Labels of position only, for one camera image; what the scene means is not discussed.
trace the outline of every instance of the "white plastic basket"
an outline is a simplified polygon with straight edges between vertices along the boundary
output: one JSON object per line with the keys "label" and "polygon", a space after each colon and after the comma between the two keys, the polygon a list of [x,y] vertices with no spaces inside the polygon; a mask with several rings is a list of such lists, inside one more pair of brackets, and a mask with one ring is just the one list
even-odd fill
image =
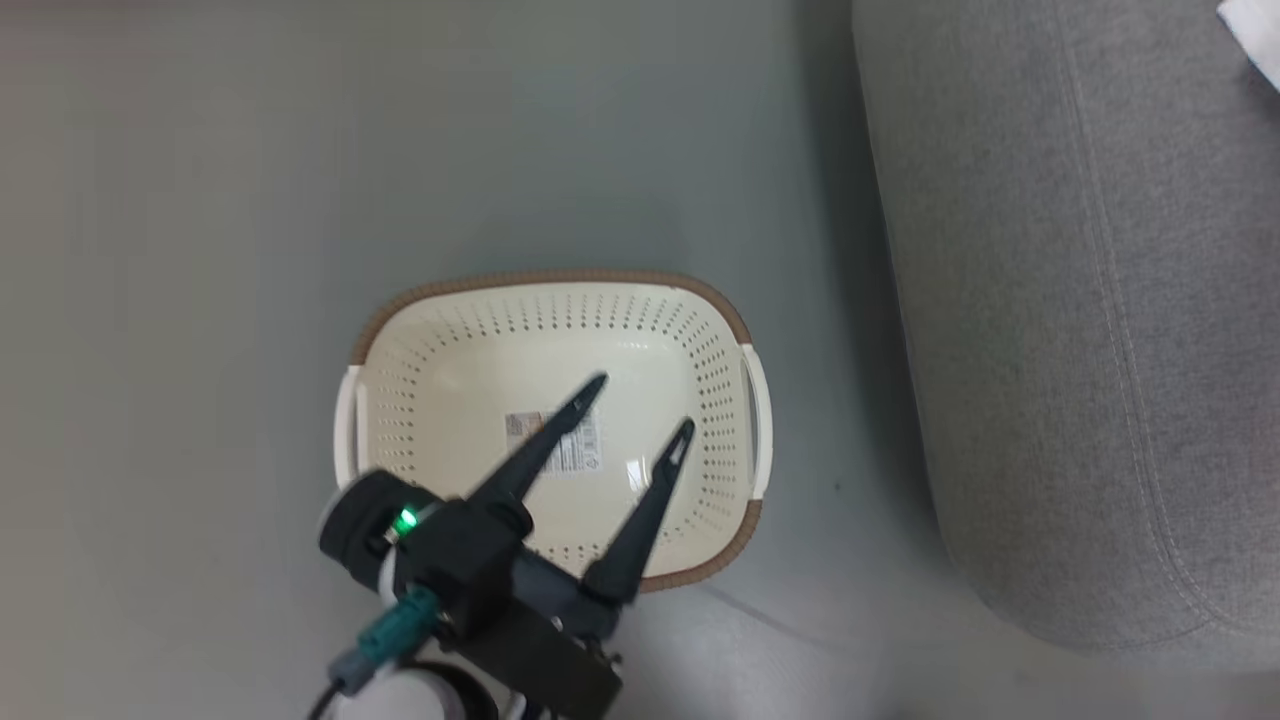
{"label": "white plastic basket", "polygon": [[338,392],[338,484],[385,468],[466,495],[591,374],[609,383],[526,497],[526,544],[581,574],[648,487],[680,419],[696,423],[643,589],[728,565],[759,520],[773,455],[764,370],[710,287],[659,273],[563,272],[425,286],[361,336]]}

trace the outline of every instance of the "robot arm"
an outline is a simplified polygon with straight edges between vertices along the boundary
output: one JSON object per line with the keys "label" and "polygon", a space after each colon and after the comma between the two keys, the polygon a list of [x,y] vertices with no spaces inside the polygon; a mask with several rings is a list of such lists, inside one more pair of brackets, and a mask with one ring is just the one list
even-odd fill
{"label": "robot arm", "polygon": [[374,592],[381,578],[398,601],[330,666],[330,698],[355,696],[378,667],[434,637],[531,706],[604,716],[622,682],[603,642],[639,592],[694,437],[685,418],[640,503],[581,580],[539,557],[524,544],[534,529],[524,497],[605,380],[591,378],[467,498],[439,498],[375,470],[330,505],[320,550]]}

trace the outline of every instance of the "black cable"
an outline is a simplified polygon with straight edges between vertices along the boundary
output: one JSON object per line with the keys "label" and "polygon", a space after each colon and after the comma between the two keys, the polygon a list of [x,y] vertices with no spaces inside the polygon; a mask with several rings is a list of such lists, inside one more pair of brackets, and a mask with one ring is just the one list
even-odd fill
{"label": "black cable", "polygon": [[328,688],[320,697],[316,698],[316,703],[311,706],[311,712],[307,712],[307,720],[321,720],[325,712],[329,711],[329,706],[333,703],[333,698],[338,697],[338,683],[330,683]]}

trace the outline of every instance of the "basket handle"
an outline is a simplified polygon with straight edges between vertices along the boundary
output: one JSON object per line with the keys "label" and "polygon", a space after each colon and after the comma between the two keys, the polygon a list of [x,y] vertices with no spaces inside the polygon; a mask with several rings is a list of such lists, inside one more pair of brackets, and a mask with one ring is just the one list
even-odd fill
{"label": "basket handle", "polygon": [[338,386],[338,407],[333,414],[333,471],[338,487],[344,488],[369,468],[365,427],[365,386],[357,379],[360,365],[347,368]]}
{"label": "basket handle", "polygon": [[764,366],[755,354],[755,346],[742,345],[742,360],[746,363],[746,379],[751,384],[751,418],[755,428],[755,484],[751,500],[762,500],[773,470],[773,404],[769,402],[769,383],[764,380]]}

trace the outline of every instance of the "gray sofa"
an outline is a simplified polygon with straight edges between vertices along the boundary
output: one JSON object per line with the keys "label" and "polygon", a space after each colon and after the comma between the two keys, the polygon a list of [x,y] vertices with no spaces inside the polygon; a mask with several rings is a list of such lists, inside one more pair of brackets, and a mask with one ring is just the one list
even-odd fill
{"label": "gray sofa", "polygon": [[1053,643],[1280,666],[1280,92],[1212,1],[854,28],[955,562]]}

